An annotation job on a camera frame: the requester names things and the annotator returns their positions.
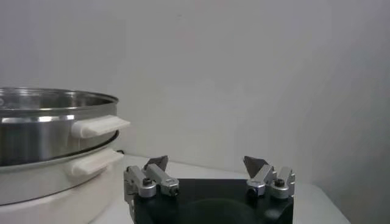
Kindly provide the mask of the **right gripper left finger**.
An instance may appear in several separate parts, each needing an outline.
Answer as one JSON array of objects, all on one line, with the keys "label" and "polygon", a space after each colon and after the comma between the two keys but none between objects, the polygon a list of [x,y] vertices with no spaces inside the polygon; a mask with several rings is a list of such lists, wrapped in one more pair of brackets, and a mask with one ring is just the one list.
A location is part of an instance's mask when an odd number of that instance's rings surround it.
[{"label": "right gripper left finger", "polygon": [[124,199],[129,204],[131,213],[135,212],[135,197],[152,198],[158,187],[163,195],[176,197],[179,194],[179,180],[169,176],[165,170],[168,157],[150,159],[141,169],[128,166],[124,171]]}]

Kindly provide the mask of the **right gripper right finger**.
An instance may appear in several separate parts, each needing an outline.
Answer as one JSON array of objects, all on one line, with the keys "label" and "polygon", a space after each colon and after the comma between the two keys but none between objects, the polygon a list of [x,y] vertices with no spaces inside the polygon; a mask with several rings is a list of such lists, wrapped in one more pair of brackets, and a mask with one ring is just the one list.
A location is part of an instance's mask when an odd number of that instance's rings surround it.
[{"label": "right gripper right finger", "polygon": [[277,172],[274,166],[264,159],[251,156],[245,156],[243,162],[250,177],[246,181],[247,194],[250,197],[270,195],[284,200],[294,196],[296,176],[290,167],[282,167]]}]

